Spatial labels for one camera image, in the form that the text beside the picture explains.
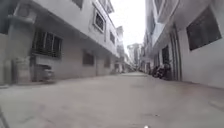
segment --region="air conditioner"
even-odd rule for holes
[[[19,4],[14,12],[14,15],[10,15],[9,18],[28,24],[34,24],[37,18],[37,14],[30,5]]]
[[[163,0],[158,14],[158,22],[165,23],[172,15],[177,3],[178,0]]]

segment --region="sky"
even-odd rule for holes
[[[115,12],[110,17],[115,27],[124,28],[124,47],[143,43],[145,34],[145,0],[111,0]]]

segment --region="building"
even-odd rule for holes
[[[128,45],[128,52],[132,64],[138,66],[141,54],[141,45],[137,43]]]
[[[172,67],[173,80],[224,87],[223,0],[146,0],[151,68]]]
[[[120,58],[116,62],[116,69],[117,72],[122,73],[125,70],[125,51],[124,51],[124,44],[123,44],[123,34],[124,30],[122,26],[119,26],[117,29],[117,53],[119,54]]]
[[[1,0],[0,83],[108,75],[119,61],[110,0]]]

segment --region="motorcycle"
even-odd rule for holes
[[[164,64],[161,66],[157,66],[153,69],[153,74],[152,76],[155,78],[160,78],[160,79],[164,79],[167,80],[168,77],[168,72],[171,70],[170,65],[169,64]]]

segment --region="narrow street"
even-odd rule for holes
[[[223,128],[224,90],[141,73],[0,90],[10,128]]]

